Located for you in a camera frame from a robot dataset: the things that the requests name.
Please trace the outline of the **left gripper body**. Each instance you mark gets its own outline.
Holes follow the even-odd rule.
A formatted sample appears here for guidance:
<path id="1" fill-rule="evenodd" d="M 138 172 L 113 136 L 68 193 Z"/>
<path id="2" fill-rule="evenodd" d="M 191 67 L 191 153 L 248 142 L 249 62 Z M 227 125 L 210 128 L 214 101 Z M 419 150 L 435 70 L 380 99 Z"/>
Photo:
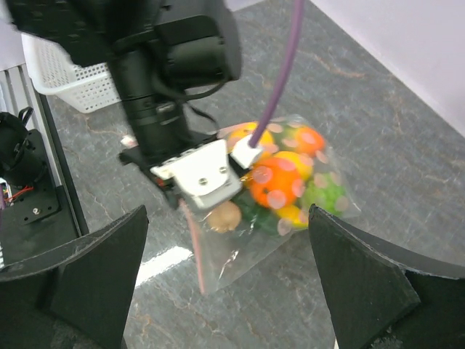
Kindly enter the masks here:
<path id="1" fill-rule="evenodd" d="M 121 140 L 124 149 L 119 153 L 118 159 L 123 166 L 136 165 L 139 171 L 163 194 L 168 206 L 172 209 L 178 209 L 182 194 L 174 183 L 173 177 L 170 174 L 168 176 L 153 174 L 151 169 L 170 164 L 215 140 L 218 140 L 217 134 L 189 134 L 187 139 L 182 140 L 177 147 L 168 147 L 166 150 L 156 149 L 154 155 L 146 155 L 142 152 L 135 137 L 125 135 Z"/>

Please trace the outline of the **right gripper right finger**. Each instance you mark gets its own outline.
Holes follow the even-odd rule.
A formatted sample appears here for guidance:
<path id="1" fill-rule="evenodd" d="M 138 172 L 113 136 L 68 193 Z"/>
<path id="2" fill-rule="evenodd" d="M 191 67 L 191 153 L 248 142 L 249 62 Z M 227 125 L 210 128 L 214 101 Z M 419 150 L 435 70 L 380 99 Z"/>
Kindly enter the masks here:
<path id="1" fill-rule="evenodd" d="M 463 348 L 464 267 L 312 205 L 312 252 L 338 348 Z"/>

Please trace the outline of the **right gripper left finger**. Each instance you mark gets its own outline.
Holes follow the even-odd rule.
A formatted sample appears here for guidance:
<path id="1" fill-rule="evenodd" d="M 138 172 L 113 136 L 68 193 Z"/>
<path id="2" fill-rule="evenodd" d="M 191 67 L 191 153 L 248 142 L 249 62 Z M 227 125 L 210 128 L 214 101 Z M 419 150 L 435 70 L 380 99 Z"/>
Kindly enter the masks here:
<path id="1" fill-rule="evenodd" d="M 58 326 L 100 348 L 124 330 L 148 230 L 141 205 L 98 231 L 1 269 L 1 347 L 66 348 Z"/>

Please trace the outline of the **orange fruit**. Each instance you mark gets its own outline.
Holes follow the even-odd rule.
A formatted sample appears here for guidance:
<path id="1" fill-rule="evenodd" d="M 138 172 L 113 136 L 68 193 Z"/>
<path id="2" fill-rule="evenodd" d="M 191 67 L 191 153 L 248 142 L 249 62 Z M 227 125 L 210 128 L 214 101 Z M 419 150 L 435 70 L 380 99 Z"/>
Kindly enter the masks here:
<path id="1" fill-rule="evenodd" d="M 302 196 L 304 181 L 290 161 L 272 156 L 255 163 L 248 188 L 259 205 L 280 209 Z"/>

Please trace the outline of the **green cucumber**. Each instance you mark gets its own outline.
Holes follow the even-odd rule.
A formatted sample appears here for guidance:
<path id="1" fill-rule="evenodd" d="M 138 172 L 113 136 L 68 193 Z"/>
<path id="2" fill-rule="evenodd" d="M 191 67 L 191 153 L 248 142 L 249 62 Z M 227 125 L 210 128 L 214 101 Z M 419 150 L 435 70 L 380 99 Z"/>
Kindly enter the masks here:
<path id="1" fill-rule="evenodd" d="M 232 202 L 239 207 L 243 220 L 252 231 L 263 232 L 268 236 L 279 235 L 280 218 L 272 210 L 256 203 L 247 190 L 241 191 Z"/>

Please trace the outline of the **clear zip top bag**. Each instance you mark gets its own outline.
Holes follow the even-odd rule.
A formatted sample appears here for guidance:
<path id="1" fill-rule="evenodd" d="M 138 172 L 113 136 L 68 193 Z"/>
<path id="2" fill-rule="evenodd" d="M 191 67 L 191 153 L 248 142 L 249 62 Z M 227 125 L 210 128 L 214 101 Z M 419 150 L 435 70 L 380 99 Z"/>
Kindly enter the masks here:
<path id="1" fill-rule="evenodd" d="M 333 148 L 302 116 L 273 119 L 259 144 L 263 153 L 232 198 L 202 211 L 181 203 L 202 294 L 228 286 L 306 230 L 313 204 L 343 219 L 361 212 Z"/>

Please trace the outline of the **orange green mango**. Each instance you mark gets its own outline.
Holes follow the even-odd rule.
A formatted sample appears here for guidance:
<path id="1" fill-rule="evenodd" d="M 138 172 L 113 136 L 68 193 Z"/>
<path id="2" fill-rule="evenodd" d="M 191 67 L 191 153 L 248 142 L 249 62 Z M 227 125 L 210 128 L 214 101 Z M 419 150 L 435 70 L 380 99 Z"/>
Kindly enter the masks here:
<path id="1" fill-rule="evenodd" d="M 284 128 L 280 141 L 283 148 L 310 157 L 326 148 L 326 140 L 315 129 L 305 125 L 291 124 Z"/>

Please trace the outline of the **yellow lemon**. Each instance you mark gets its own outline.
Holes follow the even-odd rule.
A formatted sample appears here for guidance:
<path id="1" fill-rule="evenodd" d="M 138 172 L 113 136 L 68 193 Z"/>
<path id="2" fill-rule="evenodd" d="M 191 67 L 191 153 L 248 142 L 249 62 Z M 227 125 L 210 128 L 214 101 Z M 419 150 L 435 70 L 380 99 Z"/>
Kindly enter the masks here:
<path id="1" fill-rule="evenodd" d="M 311 178 L 314 162 L 307 154 L 295 153 L 292 151 L 279 151 L 274 157 L 290 161 L 296 167 L 303 181 L 308 181 L 308 179 Z"/>

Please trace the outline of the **green custard apple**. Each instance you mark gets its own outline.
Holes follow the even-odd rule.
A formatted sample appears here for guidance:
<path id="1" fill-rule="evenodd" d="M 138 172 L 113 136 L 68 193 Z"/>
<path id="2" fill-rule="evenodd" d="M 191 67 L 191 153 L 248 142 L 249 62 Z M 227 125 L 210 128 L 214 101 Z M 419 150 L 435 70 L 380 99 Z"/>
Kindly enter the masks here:
<path id="1" fill-rule="evenodd" d="M 307 183 L 300 204 L 302 209 L 309 209 L 315 204 L 341 217 L 349 208 L 349 199 L 341 175 L 336 172 L 315 173 Z"/>

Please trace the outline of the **yellow banana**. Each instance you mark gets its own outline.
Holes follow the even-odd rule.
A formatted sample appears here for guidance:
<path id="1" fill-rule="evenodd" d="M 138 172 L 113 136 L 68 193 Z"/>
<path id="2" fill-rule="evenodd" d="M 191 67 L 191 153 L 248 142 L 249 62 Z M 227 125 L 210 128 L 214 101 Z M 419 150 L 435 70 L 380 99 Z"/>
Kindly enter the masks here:
<path id="1" fill-rule="evenodd" d="M 296 205 L 288 205 L 275 210 L 281 223 L 291 226 L 296 230 L 304 229 L 308 226 L 308 214 Z"/>

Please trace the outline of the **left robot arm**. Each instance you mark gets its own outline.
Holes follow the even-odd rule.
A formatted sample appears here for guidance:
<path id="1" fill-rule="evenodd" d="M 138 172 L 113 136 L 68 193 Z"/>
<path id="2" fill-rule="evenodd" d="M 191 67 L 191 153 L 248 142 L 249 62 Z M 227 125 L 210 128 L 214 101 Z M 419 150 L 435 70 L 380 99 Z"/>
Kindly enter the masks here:
<path id="1" fill-rule="evenodd" d="M 238 27 L 223 1 L 6 1 L 19 31 L 76 65 L 105 63 L 137 144 L 119 155 L 165 195 L 210 210 L 241 190 L 227 146 L 184 109 L 240 78 Z"/>

